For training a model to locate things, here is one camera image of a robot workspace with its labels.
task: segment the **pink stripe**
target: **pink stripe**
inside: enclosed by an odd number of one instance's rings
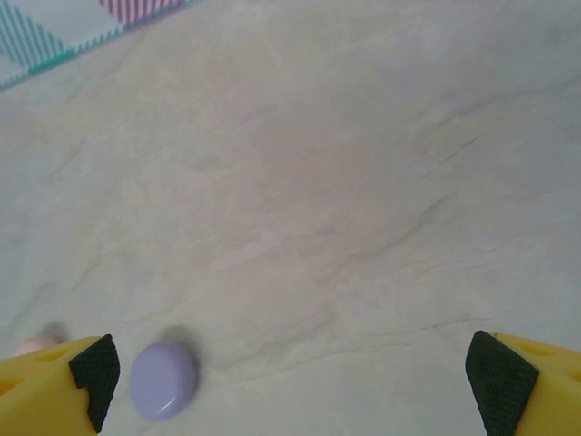
[[[125,0],[125,23],[131,24],[131,0]]]

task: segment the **white marble surface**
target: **white marble surface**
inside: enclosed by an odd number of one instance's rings
[[[0,94],[0,352],[113,334],[103,435],[484,434],[475,330],[581,349],[576,0],[206,0]],[[197,343],[175,419],[133,411]]]

